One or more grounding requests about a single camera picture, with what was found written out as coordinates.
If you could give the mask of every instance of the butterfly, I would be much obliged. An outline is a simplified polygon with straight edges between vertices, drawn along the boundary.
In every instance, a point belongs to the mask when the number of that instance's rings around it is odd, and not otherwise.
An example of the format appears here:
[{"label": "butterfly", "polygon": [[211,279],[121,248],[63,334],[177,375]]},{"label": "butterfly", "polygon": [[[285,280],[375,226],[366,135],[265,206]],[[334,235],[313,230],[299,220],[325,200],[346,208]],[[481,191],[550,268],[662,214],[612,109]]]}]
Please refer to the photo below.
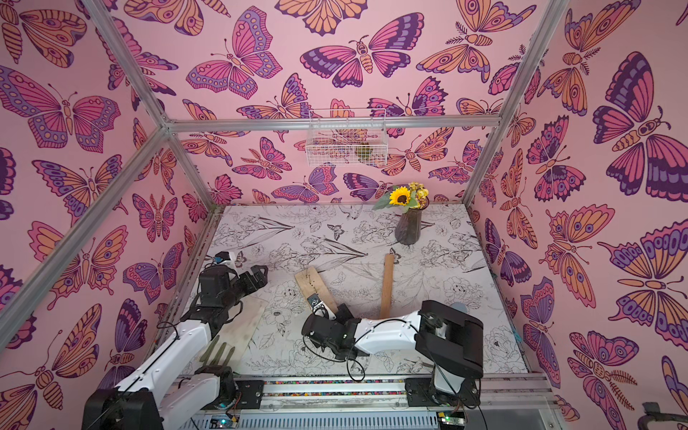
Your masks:
[{"label": "butterfly", "polygon": [[[481,102],[485,103],[485,107],[483,107],[480,103],[476,102],[475,100],[471,100],[470,98],[460,98],[456,101],[456,109],[458,109],[459,114],[462,115],[498,115],[500,109],[502,108],[503,100],[503,98],[500,98],[492,105],[488,104],[485,100],[481,100]],[[473,128],[473,126],[461,128],[464,130],[470,130]]]},{"label": "butterfly", "polygon": [[138,211],[139,224],[141,224],[141,227],[147,229],[146,235],[148,236],[148,240],[151,243],[155,242],[155,237],[160,237],[161,233],[163,240],[167,240],[170,236],[170,227],[174,224],[174,211],[177,210],[177,198],[174,197],[166,205],[165,196],[163,195],[160,204],[157,204],[153,194],[151,194],[149,198],[151,204],[148,204],[140,195],[134,193],[131,196],[131,200]]},{"label": "butterfly", "polygon": [[342,19],[361,17],[368,0],[279,0],[275,9],[303,22],[311,33],[334,34]]},{"label": "butterfly", "polygon": [[346,233],[346,232],[342,229],[341,224],[339,224],[338,226],[333,226],[332,224],[328,224],[328,225],[327,225],[327,228],[329,228],[330,230],[332,230],[332,232],[334,233],[334,240],[339,240],[339,237],[340,237],[341,235],[343,235],[344,233]]},{"label": "butterfly", "polygon": [[477,159],[480,157],[482,147],[478,145],[480,139],[469,140],[464,147],[462,161],[457,161],[454,158],[455,166],[440,167],[428,174],[428,178],[439,178],[440,181],[449,180],[452,184],[465,184],[471,179],[471,172],[475,168]]},{"label": "butterfly", "polygon": [[641,244],[626,243],[611,246],[604,242],[597,242],[610,253],[610,262],[624,272],[640,279],[619,279],[618,282],[629,287],[649,288],[637,290],[616,301],[619,313],[610,317],[610,321],[628,318],[640,325],[652,325],[654,331],[665,341],[688,350],[688,334],[684,327],[688,325],[688,310],[677,300],[662,290],[671,290],[682,294],[681,291],[667,287],[663,279],[669,276],[686,256],[688,250],[682,244],[688,239],[688,219],[680,224],[675,222],[671,227],[655,230],[641,238]]},{"label": "butterfly", "polygon": [[125,299],[115,323],[117,354],[112,355],[112,350],[110,350],[110,361],[105,363],[105,369],[107,369],[108,364],[113,366],[103,376],[100,384],[98,384],[98,389],[110,389],[136,370],[132,366],[126,366],[126,364],[134,359],[131,352],[146,344],[147,328],[148,320],[141,319],[141,311],[139,311],[136,303],[131,299]]},{"label": "butterfly", "polygon": [[585,116],[588,112],[588,96],[585,93],[583,77],[576,66],[584,74],[589,73],[588,64],[584,60],[590,59],[599,52],[594,48],[605,37],[617,29],[639,7],[641,0],[622,0],[606,5],[594,18],[587,14],[578,22],[572,22],[573,11],[566,13],[564,36],[568,44],[576,51],[564,54],[561,58],[569,67],[552,74],[540,87],[537,96],[540,97],[549,89],[555,98],[561,97],[561,104],[574,114]]},{"label": "butterfly", "polygon": [[563,397],[555,394],[555,402],[557,406],[559,406],[559,411],[561,412],[561,415],[565,421],[575,421],[581,417],[578,411],[574,409],[574,407],[571,406],[571,404],[569,404],[569,402],[567,402]]},{"label": "butterfly", "polygon": [[588,332],[587,341],[580,333],[571,333],[569,338],[580,351],[573,350],[578,360],[569,357],[568,365],[576,376],[583,379],[585,394],[588,395],[594,404],[602,409],[613,429],[625,430],[626,424],[623,422],[619,406],[614,401],[612,393],[602,382],[602,379],[609,383],[612,392],[619,402],[632,411],[634,410],[633,406],[614,381],[632,385],[637,385],[638,383],[623,370],[612,370],[609,372],[602,365],[620,366],[628,363],[638,354],[638,344],[623,336],[607,339],[593,331]]},{"label": "butterfly", "polygon": [[270,201],[270,196],[258,191],[257,189],[253,189],[253,203],[255,204],[277,204],[277,202],[272,202]]},{"label": "butterfly", "polygon": [[499,148],[499,151],[497,151],[492,157],[492,161],[490,161],[490,165],[487,167],[487,172],[478,186],[480,195],[485,197],[487,202],[492,204],[492,207],[495,207],[497,204],[497,192],[495,191],[495,185],[492,183],[492,181],[497,179],[495,176],[495,171],[502,162],[503,157],[504,152],[502,151],[502,148]]},{"label": "butterfly", "polygon": [[[138,118],[133,119],[133,144],[136,149],[139,149],[148,140],[146,131],[143,129],[141,122]],[[151,160],[146,164],[138,177],[134,179],[135,181],[140,181],[148,176],[148,173],[153,168],[153,174],[158,175],[162,172],[160,177],[162,178],[162,183],[165,185],[167,191],[174,195],[174,190],[172,189],[172,178],[174,178],[174,167],[177,165],[177,158],[174,156],[174,152],[171,149],[165,151],[161,148]]]},{"label": "butterfly", "polygon": [[535,184],[535,197],[541,202],[547,202],[554,196],[565,202],[568,196],[573,191],[581,189],[585,182],[585,175],[580,170],[571,166],[555,165],[570,158],[557,159],[557,151],[566,135],[567,127],[568,116],[560,116],[556,122],[545,124],[542,136],[530,144],[528,149],[529,164],[545,163],[535,171],[537,175],[545,172]]},{"label": "butterfly", "polygon": [[35,372],[27,373],[18,370],[0,376],[0,378],[3,378],[12,374],[23,374],[36,378],[34,383],[0,392],[0,398],[3,400],[0,403],[0,416],[4,420],[12,420],[11,422],[5,421],[4,424],[17,424],[18,427],[14,425],[12,427],[26,429],[34,416],[40,390],[43,390],[42,397],[48,406],[62,410],[64,395],[60,383],[56,380],[56,376],[67,379],[78,378],[91,370],[96,364],[100,347],[95,341],[102,311],[102,306],[96,304],[82,315],[74,328],[72,328],[72,331],[67,335],[50,370],[46,367],[50,359],[50,347],[57,339],[57,336],[62,333],[62,330],[58,331],[53,341],[48,345],[48,357]]},{"label": "butterfly", "polygon": [[[43,261],[63,238],[62,233],[38,221],[31,224],[31,230],[28,233],[32,239],[31,249],[34,250],[34,257],[38,261]],[[96,243],[96,238],[88,252],[81,250],[80,255],[77,254],[72,259],[50,289],[55,294],[55,300],[48,304],[47,309],[51,310],[60,297],[67,297],[73,292],[78,292],[85,283],[88,283],[93,290],[107,289],[110,295],[113,295],[114,291],[109,284],[117,273],[115,265],[125,250],[127,235],[127,227],[119,226],[108,233],[93,252],[91,250]]]},{"label": "butterfly", "polygon": [[13,6],[16,1],[3,3],[2,25],[5,47],[19,64],[23,51],[21,26],[39,54],[58,67],[69,67],[74,62],[74,53],[66,47],[76,44],[86,34],[86,21],[64,10],[38,9],[17,13]]},{"label": "butterfly", "polygon": [[523,151],[519,148],[511,162],[511,167],[502,176],[502,192],[506,197],[511,197],[511,200],[504,202],[499,209],[501,211],[511,209],[509,217],[506,219],[506,233],[513,239],[516,239],[516,236],[518,236],[526,245],[532,249],[537,249],[537,237],[535,237],[533,226],[530,225],[526,214],[523,213],[519,206],[523,206],[526,209],[528,207],[523,204],[520,195],[517,197],[518,188],[521,185],[522,170]]},{"label": "butterfly", "polygon": [[508,310],[511,319],[513,319],[516,316],[516,312],[518,312],[518,305],[516,304],[516,299],[511,299],[511,301],[507,299],[505,300],[505,302],[506,310]]},{"label": "butterfly", "polygon": [[[14,170],[16,165],[10,150],[0,148],[0,195],[8,195],[14,189],[14,177],[17,175],[17,171]],[[12,204],[0,200],[0,221],[9,219],[13,213]]]},{"label": "butterfly", "polygon": [[[220,0],[202,0],[214,11],[231,17],[227,8]],[[156,1],[156,0],[127,0],[124,11],[132,18],[142,19],[143,21],[155,21],[158,23],[169,24],[174,21],[174,29],[187,36],[197,36],[203,30],[203,14],[198,7],[197,0],[186,0],[186,7],[182,11],[184,0]]]},{"label": "butterfly", "polygon": [[550,218],[550,235],[554,243],[547,247],[545,258],[538,262],[547,262],[555,275],[561,274],[561,280],[566,284],[573,297],[583,302],[585,306],[594,308],[595,294],[592,291],[590,278],[583,266],[574,255],[578,255],[578,248],[591,246],[576,245],[595,236],[614,217],[614,209],[602,206],[586,206],[571,213],[558,212],[554,217],[549,209],[545,211]]},{"label": "butterfly", "polygon": [[[217,120],[217,116],[207,107],[201,106],[188,99],[184,99],[182,102],[194,120]],[[249,133],[249,131],[204,131],[201,133],[190,133],[190,137],[194,139],[182,140],[182,146],[188,153],[204,153],[208,157],[222,158],[229,167],[232,167],[232,157],[218,144],[227,144],[224,138],[240,138]]]},{"label": "butterfly", "polygon": [[535,118],[530,118],[528,116],[521,118],[523,115],[527,114],[525,112],[521,114],[520,110],[517,109],[509,122],[509,131],[506,133],[506,137],[511,136],[512,148],[519,144],[521,136],[525,136],[535,129]]},{"label": "butterfly", "polygon": [[160,296],[162,286],[169,290],[177,285],[177,268],[182,263],[183,252],[184,245],[178,242],[162,261],[154,260],[157,267],[150,263],[132,264],[122,273],[122,282],[131,285],[134,291],[143,290],[150,305]]},{"label": "butterfly", "polygon": [[413,143],[422,135],[418,135],[416,139],[411,141],[411,146],[406,149],[397,149],[398,151],[404,151],[404,155],[401,154],[388,154],[387,155],[387,166],[383,168],[383,173],[388,176],[398,175],[406,167],[406,160],[409,161],[411,167],[420,172],[420,162],[416,158],[422,158],[427,161],[438,161],[443,159],[447,155],[447,148],[444,146],[449,141],[451,134],[454,132],[454,127],[442,127],[435,130],[430,136],[426,137],[422,141],[415,151],[411,151],[413,148]]},{"label": "butterfly", "polygon": [[43,176],[45,184],[53,194],[63,199],[67,212],[72,216],[72,226],[81,218],[110,182],[122,171],[122,156],[113,155],[100,166],[95,176],[90,173],[81,176],[73,170],[45,160],[33,160],[36,172]]},{"label": "butterfly", "polygon": [[540,284],[533,286],[532,295],[521,295],[521,311],[530,322],[523,324],[523,340],[537,356],[537,362],[547,373],[553,387],[561,388],[559,361],[547,337],[547,321],[555,309],[555,287],[551,280],[542,277]]},{"label": "butterfly", "polygon": [[[662,373],[669,393],[685,415],[688,415],[688,387],[678,380],[674,363],[667,356],[662,357]],[[678,424],[678,430],[686,430],[688,426]]]},{"label": "butterfly", "polygon": [[167,308],[167,303],[158,303],[158,306],[155,308],[155,313],[158,315],[158,325],[162,322],[162,319],[165,317],[165,314],[167,313]]},{"label": "butterfly", "polygon": [[[509,13],[509,8],[501,1],[491,5],[490,0],[476,3],[471,0],[457,0],[459,12],[464,22],[473,33],[491,33],[508,30],[523,22],[535,11],[536,6],[529,6],[519,14]],[[478,49],[469,45],[489,46],[492,39],[484,34],[468,34],[468,30],[456,21],[459,37],[449,39],[447,45],[466,41],[463,45],[450,47],[433,54],[421,61],[416,68],[427,72],[447,73],[456,67],[457,72],[467,73],[476,70],[481,73],[483,83],[490,78],[490,62]]]},{"label": "butterfly", "polygon": [[0,100],[8,111],[29,118],[39,148],[63,148],[68,134],[76,134],[82,149],[103,153],[103,132],[112,130],[120,115],[117,103],[101,96],[81,98],[74,106],[68,99],[60,103],[35,80],[4,66],[0,66]]},{"label": "butterfly", "polygon": [[283,171],[291,170],[292,165],[284,161],[284,154],[277,149],[272,144],[270,139],[261,138],[260,139],[260,151],[263,154],[263,158],[255,149],[248,149],[255,158],[244,158],[241,159],[247,163],[259,163],[258,164],[245,164],[243,166],[238,166],[232,169],[232,172],[238,173],[240,175],[251,175],[254,178],[268,178],[272,180],[280,180],[282,177],[279,173]]},{"label": "butterfly", "polygon": [[659,118],[647,120],[653,95],[654,79],[647,59],[640,52],[631,52],[619,65],[605,98],[626,111],[633,120],[613,107],[598,107],[592,114],[592,121],[597,125],[593,142],[599,144],[618,138],[613,151],[630,147],[609,165],[607,176],[621,183],[619,190],[624,194],[632,195],[643,184],[645,151],[641,139],[647,136],[645,191],[652,197],[688,202],[688,148],[669,136],[650,134],[662,123],[671,129],[668,122],[662,121],[663,111],[659,106]]},{"label": "butterfly", "polygon": [[303,203],[315,203],[320,200],[318,194],[332,195],[339,190],[332,183],[337,175],[334,174],[334,164],[326,162],[322,166],[313,169],[308,182],[305,181],[298,185],[281,186],[272,192],[275,198],[287,200],[301,200]]},{"label": "butterfly", "polygon": [[382,182],[369,178],[360,173],[344,173],[342,177],[344,183],[349,190],[353,190],[350,195],[352,197],[358,197],[359,199],[367,202],[368,200],[375,197],[379,199],[384,193],[390,191],[391,182]]},{"label": "butterfly", "polygon": [[[404,107],[397,105],[396,103],[385,100],[384,98],[371,98],[368,100],[368,108],[371,109],[371,116],[440,116],[444,115],[444,106],[441,104],[444,102],[444,97],[447,93],[440,88],[440,81],[435,78],[427,78],[424,80],[416,94],[411,100],[411,93],[408,93],[409,101],[406,102]],[[390,138],[398,138],[406,129],[387,129],[387,134]]]},{"label": "butterfly", "polygon": [[186,244],[186,255],[191,256],[193,247],[196,246],[198,236],[194,235],[187,226],[184,226],[184,243]]},{"label": "butterfly", "polygon": [[485,219],[485,239],[488,242],[485,251],[490,262],[502,265],[499,275],[510,287],[514,286],[514,281],[521,283],[530,279],[533,273],[528,264],[516,252],[506,250],[508,245],[502,244],[497,227],[489,218]]},{"label": "butterfly", "polygon": [[423,14],[407,14],[382,27],[370,39],[368,46],[363,43],[367,36],[363,36],[358,41],[349,42],[355,43],[356,49],[340,45],[317,47],[301,56],[301,64],[322,78],[329,78],[339,70],[332,78],[335,88],[363,85],[361,65],[370,74],[375,63],[380,73],[385,78],[390,78],[399,67],[406,67],[411,62],[411,57],[403,52],[388,49],[412,50],[420,37],[423,25]]},{"label": "butterfly", "polygon": [[208,216],[208,209],[200,198],[186,193],[182,196],[182,201],[189,208],[189,219],[191,221],[198,222],[199,219],[206,219]]},{"label": "butterfly", "polygon": [[[148,83],[148,86],[151,88],[151,90],[156,93],[176,96],[177,93],[175,93],[173,89],[151,77],[155,76],[155,72],[153,72],[151,69],[176,70],[179,68],[179,66],[177,66],[174,63],[170,63],[169,61],[165,60],[164,58],[160,58],[155,54],[151,54],[150,52],[143,52],[143,48],[141,47],[141,45],[138,44],[136,39],[134,39],[133,35],[129,32],[129,29],[127,28],[127,25],[124,23],[124,21],[117,18],[113,18],[112,20],[114,21],[115,27],[117,27],[117,30],[119,31],[120,35],[125,40],[125,43],[129,48],[129,52],[136,61],[136,64],[138,64],[138,67],[141,69],[141,73],[143,74],[143,77]],[[125,74],[124,70],[122,69],[122,66],[117,60],[117,57],[112,53],[112,50],[107,45],[107,42],[105,41],[103,36],[100,35],[98,29],[96,29],[96,33],[98,33],[98,37],[100,37],[100,41],[103,43],[105,52],[107,53],[108,58],[112,62],[112,64],[110,65],[110,73],[107,80],[107,89],[115,90],[117,87],[120,86],[122,81],[124,81],[125,86],[128,87],[129,78],[127,78],[127,75]],[[133,110],[138,109],[138,105],[140,102],[141,98],[136,93],[136,90],[132,87],[131,106],[133,107]]]},{"label": "butterfly", "polygon": [[265,12],[251,6],[234,24],[234,54],[230,54],[227,39],[224,39],[227,61],[212,60],[201,63],[186,75],[186,81],[195,89],[208,88],[215,93],[229,89],[248,100],[258,90],[258,84],[251,76],[258,75],[268,79],[282,70],[282,66],[267,51],[270,42],[272,35],[266,27]]}]

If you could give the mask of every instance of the wooden stick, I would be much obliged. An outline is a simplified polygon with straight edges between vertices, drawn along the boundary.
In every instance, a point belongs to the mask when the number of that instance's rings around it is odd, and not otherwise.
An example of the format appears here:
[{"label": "wooden stick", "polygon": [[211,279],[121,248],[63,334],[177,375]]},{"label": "wooden stick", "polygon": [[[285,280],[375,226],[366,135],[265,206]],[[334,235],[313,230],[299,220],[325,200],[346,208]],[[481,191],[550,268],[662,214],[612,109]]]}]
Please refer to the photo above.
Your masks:
[{"label": "wooden stick", "polygon": [[380,318],[389,318],[391,310],[391,285],[394,281],[394,254],[385,255],[385,276],[383,277],[383,296],[380,303]]}]

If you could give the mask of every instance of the metal rail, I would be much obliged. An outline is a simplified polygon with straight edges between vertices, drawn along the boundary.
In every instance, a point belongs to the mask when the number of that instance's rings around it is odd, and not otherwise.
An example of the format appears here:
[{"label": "metal rail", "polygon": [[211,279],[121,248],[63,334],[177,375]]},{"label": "metal rail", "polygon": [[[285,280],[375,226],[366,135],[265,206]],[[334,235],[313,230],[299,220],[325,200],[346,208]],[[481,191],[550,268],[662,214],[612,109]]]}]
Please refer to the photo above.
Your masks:
[{"label": "metal rail", "polygon": [[499,126],[490,133],[485,148],[482,150],[482,154],[477,160],[473,175],[471,176],[471,181],[464,193],[464,203],[470,202],[473,199],[482,178],[485,176],[485,172],[487,172],[487,168],[490,166],[492,157],[495,155],[495,152],[497,152],[497,149],[508,131],[509,122],[514,116],[521,102],[521,98],[526,92],[526,88],[528,88],[530,78],[533,77],[538,62],[540,62],[540,59],[547,50],[550,39],[555,31],[557,31],[557,26],[566,12],[568,2],[569,0],[550,0],[547,4],[547,8],[542,14],[540,23],[533,33],[533,36],[530,38],[530,45],[528,46],[526,55],[521,61],[521,65],[518,68],[511,89],[506,96],[502,109],[499,111],[502,121]]},{"label": "metal rail", "polygon": [[24,321],[41,304],[45,295],[57,282],[76,253],[93,237],[100,224],[112,212],[122,194],[133,184],[146,163],[155,155],[161,141],[166,138],[164,129],[158,129],[124,169],[110,182],[103,194],[88,208],[78,223],[60,240],[55,250],[29,276],[12,300],[0,312],[0,351],[12,340]]}]

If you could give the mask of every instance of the floral table surface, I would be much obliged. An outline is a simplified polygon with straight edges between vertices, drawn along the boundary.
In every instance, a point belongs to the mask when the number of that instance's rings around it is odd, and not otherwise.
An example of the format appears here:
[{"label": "floral table surface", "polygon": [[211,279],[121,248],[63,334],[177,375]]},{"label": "floral table surface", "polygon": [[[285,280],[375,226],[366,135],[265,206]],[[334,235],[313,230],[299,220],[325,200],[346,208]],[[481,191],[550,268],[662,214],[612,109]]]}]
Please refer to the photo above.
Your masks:
[{"label": "floral table surface", "polygon": [[[373,211],[370,205],[227,207],[209,255],[231,250],[240,270],[254,264],[270,270],[268,286],[255,293],[268,306],[235,372],[346,375],[343,363],[318,358],[304,347],[301,326],[310,309],[294,274],[314,266],[337,303],[346,303],[356,317],[377,319],[389,252],[396,255],[392,316],[413,312],[428,299],[463,303],[484,324],[485,373],[527,372],[465,207],[430,205],[423,211],[420,240],[411,246],[394,239],[398,219],[395,211]],[[359,361],[369,375],[432,368],[415,351],[390,350]],[[356,376],[358,366],[351,368]]]}]

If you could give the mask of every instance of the wooden plank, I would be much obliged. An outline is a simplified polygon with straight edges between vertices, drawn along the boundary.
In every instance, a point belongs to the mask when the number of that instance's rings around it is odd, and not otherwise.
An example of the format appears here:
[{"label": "wooden plank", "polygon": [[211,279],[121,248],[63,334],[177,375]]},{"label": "wooden plank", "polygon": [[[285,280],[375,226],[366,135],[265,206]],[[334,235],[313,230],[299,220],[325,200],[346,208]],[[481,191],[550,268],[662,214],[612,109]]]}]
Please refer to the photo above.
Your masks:
[{"label": "wooden plank", "polygon": [[383,277],[383,297],[380,303],[380,318],[389,318],[391,311],[391,285],[394,282],[394,254],[385,255],[385,276]]},{"label": "wooden plank", "polygon": [[327,289],[323,279],[318,275],[318,271],[315,270],[315,267],[310,266],[308,269],[296,273],[294,278],[297,280],[297,284],[299,284],[304,299],[308,299],[308,297],[313,294],[318,294],[320,300],[322,300],[331,311],[334,313],[339,311],[337,302]]}]

